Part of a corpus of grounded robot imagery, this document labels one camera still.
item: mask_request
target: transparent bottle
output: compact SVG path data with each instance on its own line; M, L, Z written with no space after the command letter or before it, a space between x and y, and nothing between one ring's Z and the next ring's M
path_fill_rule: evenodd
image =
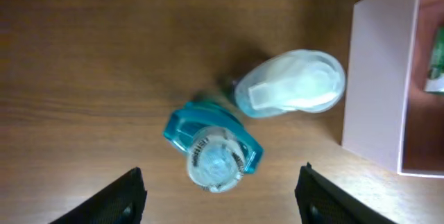
M250 117L289 111L324 112L345 89L338 60L321 51L289 51L250 71L234 89L238 108Z
M164 136L187 157L191 180L214 193L254 173L263 153L239 120L210 102L188 102L173 112Z

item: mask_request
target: brown wooden floor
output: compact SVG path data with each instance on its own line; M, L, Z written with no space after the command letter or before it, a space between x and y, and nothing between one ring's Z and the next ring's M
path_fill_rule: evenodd
M134 166L143 223L300 223L299 168L400 223L442 223L444 180L400 177L345 150L329 112L244 119L265 150L228 193L201 191L162 137L217 78L292 49L347 67L358 0L1 0L0 222L47 223Z

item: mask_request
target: cardboard box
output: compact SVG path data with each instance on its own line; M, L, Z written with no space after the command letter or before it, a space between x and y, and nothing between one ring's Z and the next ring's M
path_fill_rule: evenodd
M444 178L444 97L424 92L444 0L355 4L342 145L401 175Z

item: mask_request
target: wooden surface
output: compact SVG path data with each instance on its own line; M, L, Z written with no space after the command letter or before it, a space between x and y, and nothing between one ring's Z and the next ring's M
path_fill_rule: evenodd
M162 137L172 110L264 57L320 49L346 68L356 1L1 0L0 222L47 223L139 166L143 223L300 223L293 190L310 161L394 221L442 223L444 180L401 177L338 145L343 101L244 119L264 158L223 194L193 185Z

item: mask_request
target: blue bottle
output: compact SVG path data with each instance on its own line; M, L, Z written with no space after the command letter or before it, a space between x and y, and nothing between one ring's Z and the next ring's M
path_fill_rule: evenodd
M188 102L173 112L164 136L187 157L191 180L214 193L254 173L263 153L236 117L211 102Z

